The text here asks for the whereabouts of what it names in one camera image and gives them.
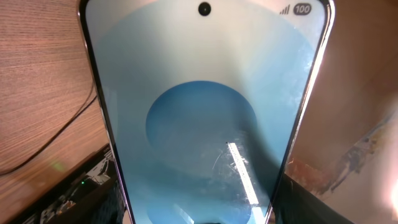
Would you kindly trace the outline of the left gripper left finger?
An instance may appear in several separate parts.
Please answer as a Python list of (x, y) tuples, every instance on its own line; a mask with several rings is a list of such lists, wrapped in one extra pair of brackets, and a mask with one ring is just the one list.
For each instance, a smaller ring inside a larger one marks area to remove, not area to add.
[(116, 165), (106, 144), (6, 223), (123, 224), (125, 212)]

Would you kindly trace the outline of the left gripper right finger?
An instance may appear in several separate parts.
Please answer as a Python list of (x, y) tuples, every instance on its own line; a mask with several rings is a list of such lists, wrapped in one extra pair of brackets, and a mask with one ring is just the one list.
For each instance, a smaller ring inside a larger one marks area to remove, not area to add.
[(276, 224), (353, 224), (284, 174), (275, 196)]

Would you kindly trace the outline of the turquoise screen smartphone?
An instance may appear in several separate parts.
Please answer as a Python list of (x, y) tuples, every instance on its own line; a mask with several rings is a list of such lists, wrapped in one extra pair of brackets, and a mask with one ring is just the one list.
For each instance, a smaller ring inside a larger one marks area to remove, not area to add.
[(267, 223), (333, 1), (87, 0), (78, 18), (132, 223)]

